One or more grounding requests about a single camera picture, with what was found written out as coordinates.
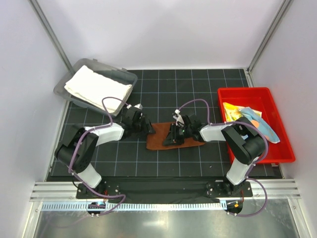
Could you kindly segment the brown towel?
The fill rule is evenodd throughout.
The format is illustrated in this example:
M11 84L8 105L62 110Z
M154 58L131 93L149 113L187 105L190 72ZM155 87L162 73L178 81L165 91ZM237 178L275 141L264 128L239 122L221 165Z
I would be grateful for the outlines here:
M170 150L170 149L178 149L178 148L188 148L188 147L198 147L205 145L205 142L195 141L193 138L186 138L184 143L181 145L171 145L171 146L163 146L163 141L166 139L171 122L162 122L162 123L154 123L152 127L155 130L155 134L147 135L146 148L148 150L156 151L156 150Z

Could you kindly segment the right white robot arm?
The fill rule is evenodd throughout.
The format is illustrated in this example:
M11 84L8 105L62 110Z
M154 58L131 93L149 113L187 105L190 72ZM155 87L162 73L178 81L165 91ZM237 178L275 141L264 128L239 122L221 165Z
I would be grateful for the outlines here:
M225 141L228 144L234 160L220 186L228 196L240 192L252 167L267 155L267 139L246 117L216 124L202 123L195 115L175 115L174 118L176 122L171 124L163 146L182 145L187 138L198 142Z

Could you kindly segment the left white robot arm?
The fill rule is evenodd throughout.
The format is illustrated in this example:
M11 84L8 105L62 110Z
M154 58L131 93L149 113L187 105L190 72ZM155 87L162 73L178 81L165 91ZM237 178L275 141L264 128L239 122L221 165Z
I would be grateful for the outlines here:
M120 198L105 194L101 175L92 166L95 148L108 142L124 140L134 134L154 134L155 130L142 105L128 105L120 122L93 127L72 126L68 136L62 140L54 156L67 166L68 172L82 182L93 198Z

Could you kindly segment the white towel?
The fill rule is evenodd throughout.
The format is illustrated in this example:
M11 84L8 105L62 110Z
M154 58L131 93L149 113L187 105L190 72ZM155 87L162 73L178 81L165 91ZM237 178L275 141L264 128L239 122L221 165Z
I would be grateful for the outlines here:
M101 110L106 107L109 113L114 113L124 97L131 92L132 85L114 81L84 65L65 83L64 89Z

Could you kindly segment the blue white cloth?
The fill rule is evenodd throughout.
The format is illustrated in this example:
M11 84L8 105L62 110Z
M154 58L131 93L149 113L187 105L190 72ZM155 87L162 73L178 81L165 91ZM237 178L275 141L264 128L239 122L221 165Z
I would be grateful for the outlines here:
M239 112L242 116L246 117L252 123L252 125L265 136L265 138L269 142L273 144L277 144L280 142L280 139L275 131L262 118L262 112L253 110L250 107L240 108Z

